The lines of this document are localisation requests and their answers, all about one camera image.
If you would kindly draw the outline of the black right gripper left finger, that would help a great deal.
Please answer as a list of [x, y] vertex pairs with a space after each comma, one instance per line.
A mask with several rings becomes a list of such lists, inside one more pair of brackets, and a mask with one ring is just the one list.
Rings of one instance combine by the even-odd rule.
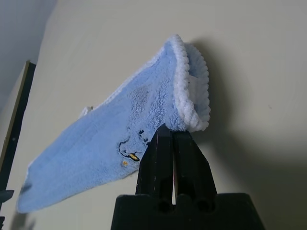
[[166, 125], [162, 125], [156, 130], [140, 162], [136, 194], [149, 195], [171, 204], [172, 192], [172, 131]]

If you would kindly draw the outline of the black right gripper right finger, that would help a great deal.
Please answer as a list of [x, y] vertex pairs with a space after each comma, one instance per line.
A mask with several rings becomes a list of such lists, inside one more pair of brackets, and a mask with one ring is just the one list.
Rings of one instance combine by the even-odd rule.
[[176, 195], [191, 199], [214, 199], [217, 195], [207, 159], [189, 132], [173, 134]]

